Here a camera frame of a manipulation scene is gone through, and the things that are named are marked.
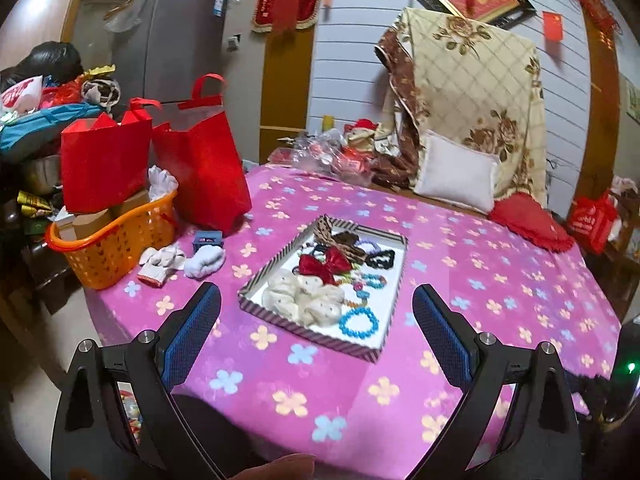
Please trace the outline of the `person's hand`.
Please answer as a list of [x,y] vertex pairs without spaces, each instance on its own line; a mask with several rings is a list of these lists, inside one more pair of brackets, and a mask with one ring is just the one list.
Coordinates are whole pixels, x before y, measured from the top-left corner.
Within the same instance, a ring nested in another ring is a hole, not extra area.
[[309,454],[291,454],[271,463],[245,469],[232,480],[309,480],[314,478],[316,458]]

